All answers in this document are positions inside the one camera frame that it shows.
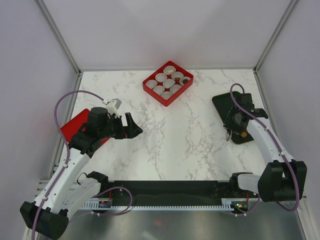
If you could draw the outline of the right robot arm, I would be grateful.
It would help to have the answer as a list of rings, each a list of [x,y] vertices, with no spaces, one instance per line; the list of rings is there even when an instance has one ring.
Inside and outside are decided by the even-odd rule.
[[[264,202],[298,202],[302,199],[307,166],[303,161],[296,161],[281,144],[262,108],[246,113],[233,106],[223,126],[231,133],[250,135],[267,162],[261,175],[232,175],[234,181],[228,185],[228,191],[233,197],[241,197],[250,191],[258,194]]]

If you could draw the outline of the metal tongs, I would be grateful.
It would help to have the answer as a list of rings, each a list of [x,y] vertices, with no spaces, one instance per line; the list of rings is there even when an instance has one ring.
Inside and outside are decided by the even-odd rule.
[[[234,122],[235,110],[236,108],[233,106],[228,112],[225,121],[223,122],[223,127],[226,130],[226,134],[225,134],[226,141],[230,140],[233,129],[235,128],[235,122]]]

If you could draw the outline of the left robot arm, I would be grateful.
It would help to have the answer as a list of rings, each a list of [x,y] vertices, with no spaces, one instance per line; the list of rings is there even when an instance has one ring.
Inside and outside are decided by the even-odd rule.
[[[66,231],[70,219],[92,197],[105,197],[110,190],[107,176],[93,171],[73,192],[70,188],[83,167],[105,139],[133,139],[143,133],[129,112],[127,125],[121,116],[104,107],[93,107],[84,122],[66,144],[66,159],[59,164],[46,187],[33,200],[25,201],[20,213],[32,233],[57,240]]]

